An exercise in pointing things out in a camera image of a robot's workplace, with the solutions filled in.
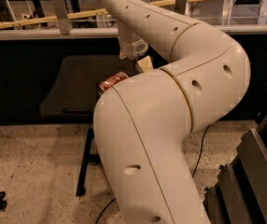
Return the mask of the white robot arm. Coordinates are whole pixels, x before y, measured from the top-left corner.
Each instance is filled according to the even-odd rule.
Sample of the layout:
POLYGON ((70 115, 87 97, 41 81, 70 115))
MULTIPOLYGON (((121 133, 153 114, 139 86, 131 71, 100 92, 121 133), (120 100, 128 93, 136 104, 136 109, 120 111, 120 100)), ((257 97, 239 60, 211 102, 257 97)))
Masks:
POLYGON ((250 64, 210 24, 142 0, 102 0, 167 61, 109 88, 93 115, 97 149, 126 224, 209 224, 182 143, 243 99, 250 64))

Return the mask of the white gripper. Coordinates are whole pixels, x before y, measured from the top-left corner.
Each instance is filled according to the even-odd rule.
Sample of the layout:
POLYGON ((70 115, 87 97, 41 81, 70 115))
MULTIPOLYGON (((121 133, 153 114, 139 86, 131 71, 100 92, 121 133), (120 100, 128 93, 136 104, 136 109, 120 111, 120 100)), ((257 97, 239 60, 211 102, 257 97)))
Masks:
MULTIPOLYGON (((119 40, 119 58, 135 60, 140 56, 143 56, 148 50, 148 44, 143 40, 139 39, 133 42, 125 42, 119 40)), ((135 67, 139 73, 146 73, 153 69, 152 60, 149 56, 136 62, 135 67)))

